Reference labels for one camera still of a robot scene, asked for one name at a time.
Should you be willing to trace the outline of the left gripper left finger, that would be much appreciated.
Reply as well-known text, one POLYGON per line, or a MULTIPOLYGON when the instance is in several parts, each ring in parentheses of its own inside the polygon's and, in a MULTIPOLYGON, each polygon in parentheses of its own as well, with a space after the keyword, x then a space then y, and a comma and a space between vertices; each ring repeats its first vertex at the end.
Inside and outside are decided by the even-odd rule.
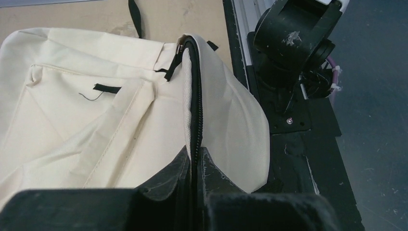
POLYGON ((134 189, 26 190, 0 213, 3 231, 187 231, 190 159, 170 164, 134 189))

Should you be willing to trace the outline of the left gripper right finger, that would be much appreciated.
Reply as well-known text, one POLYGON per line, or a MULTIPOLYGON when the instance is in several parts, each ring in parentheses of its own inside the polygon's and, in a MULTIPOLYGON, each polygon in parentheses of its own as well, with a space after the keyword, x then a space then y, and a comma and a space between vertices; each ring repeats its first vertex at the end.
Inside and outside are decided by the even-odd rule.
POLYGON ((245 193, 215 165, 207 148, 197 161, 198 231, 338 231, 329 202, 313 194, 245 193))

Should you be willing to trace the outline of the cream canvas backpack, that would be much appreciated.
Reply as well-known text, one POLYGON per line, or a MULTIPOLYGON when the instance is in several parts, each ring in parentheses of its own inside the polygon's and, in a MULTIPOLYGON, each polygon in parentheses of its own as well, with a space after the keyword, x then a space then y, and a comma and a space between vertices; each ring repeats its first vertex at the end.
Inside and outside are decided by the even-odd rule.
POLYGON ((269 126, 206 40, 71 28, 0 47, 0 205, 28 189, 136 188, 205 148, 246 193, 269 172, 269 126))

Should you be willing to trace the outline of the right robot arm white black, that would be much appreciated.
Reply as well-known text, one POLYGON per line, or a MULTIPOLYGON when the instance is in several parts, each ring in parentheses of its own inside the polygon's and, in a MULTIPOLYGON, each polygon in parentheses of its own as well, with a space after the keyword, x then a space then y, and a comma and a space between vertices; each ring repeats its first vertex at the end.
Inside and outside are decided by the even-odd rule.
POLYGON ((293 87, 302 72, 317 68, 335 45, 329 36, 348 7, 347 0, 276 0, 255 27, 254 47, 275 71, 266 82, 293 87))

